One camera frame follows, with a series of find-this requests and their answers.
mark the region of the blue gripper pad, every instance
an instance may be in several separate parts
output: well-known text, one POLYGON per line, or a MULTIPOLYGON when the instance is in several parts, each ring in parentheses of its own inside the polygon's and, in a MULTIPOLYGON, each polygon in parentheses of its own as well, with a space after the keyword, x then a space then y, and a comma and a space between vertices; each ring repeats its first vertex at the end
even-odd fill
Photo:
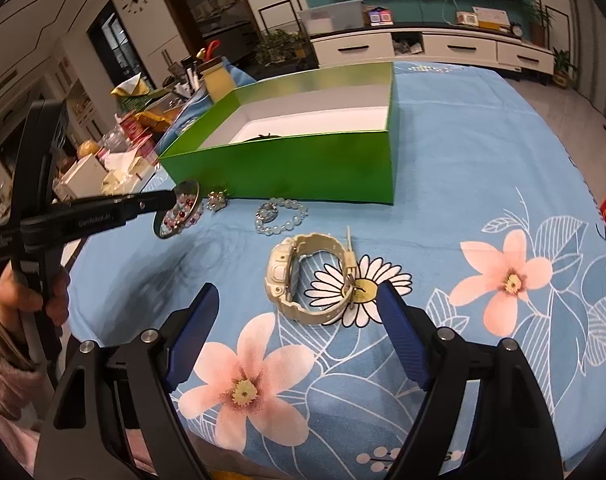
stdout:
POLYGON ((210 285, 205 294, 198 296, 190 306, 192 315, 169 352, 164 379, 170 392, 189 378, 218 315, 218 291, 215 286, 210 285))
POLYGON ((383 282, 378 287, 376 306, 407 378, 426 390, 432 378, 427 368, 426 349, 404 313, 407 305, 391 283, 383 282))

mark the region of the yellow container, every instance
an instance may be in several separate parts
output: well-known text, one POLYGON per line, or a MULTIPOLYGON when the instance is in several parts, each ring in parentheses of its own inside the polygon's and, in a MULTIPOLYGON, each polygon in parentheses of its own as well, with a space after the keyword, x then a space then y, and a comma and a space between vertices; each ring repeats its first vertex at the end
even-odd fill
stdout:
POLYGON ((205 81, 205 86, 208 89, 209 96, 215 103, 219 102, 223 97, 236 88, 236 83, 234 83, 232 76, 229 75, 229 72, 223 66, 222 61, 214 64, 211 67, 201 69, 200 73, 205 81))

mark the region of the window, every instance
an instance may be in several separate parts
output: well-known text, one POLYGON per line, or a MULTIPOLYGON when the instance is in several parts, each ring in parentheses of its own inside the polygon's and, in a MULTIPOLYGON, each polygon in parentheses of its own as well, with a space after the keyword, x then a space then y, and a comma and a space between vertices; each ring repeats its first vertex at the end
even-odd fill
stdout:
POLYGON ((114 86, 140 73, 147 85, 154 88, 111 0, 103 7, 87 34, 114 86))

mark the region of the screw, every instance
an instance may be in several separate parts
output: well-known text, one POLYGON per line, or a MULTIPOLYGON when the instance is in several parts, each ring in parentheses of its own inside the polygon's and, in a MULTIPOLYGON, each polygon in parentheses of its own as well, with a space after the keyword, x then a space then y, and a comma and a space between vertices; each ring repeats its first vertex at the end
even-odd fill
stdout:
POLYGON ((436 335, 441 341, 451 341, 454 339, 455 332, 451 328, 442 326, 436 331, 436 335))
POLYGON ((509 337, 506 337, 505 339, 503 339, 502 345, 503 345, 503 348, 505 348, 506 350, 508 350, 510 352, 512 352, 512 351, 516 350, 516 348, 518 348, 518 343, 509 337))
POLYGON ((81 351, 81 353, 89 354, 89 352, 94 350, 95 346, 96 346, 96 343, 94 341, 88 340, 88 341, 83 341, 78 348, 81 351))
POLYGON ((141 334, 141 341, 143 343, 153 343, 157 339, 158 339, 158 332, 156 330, 153 330, 153 329, 145 330, 141 334))

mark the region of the white box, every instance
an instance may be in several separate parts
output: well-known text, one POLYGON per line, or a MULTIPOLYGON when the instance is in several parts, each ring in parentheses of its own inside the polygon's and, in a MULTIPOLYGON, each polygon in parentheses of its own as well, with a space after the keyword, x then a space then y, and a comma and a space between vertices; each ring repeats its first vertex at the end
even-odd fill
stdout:
POLYGON ((84 156, 61 179, 59 186, 71 198, 100 196, 100 186, 107 170, 94 155, 84 156))

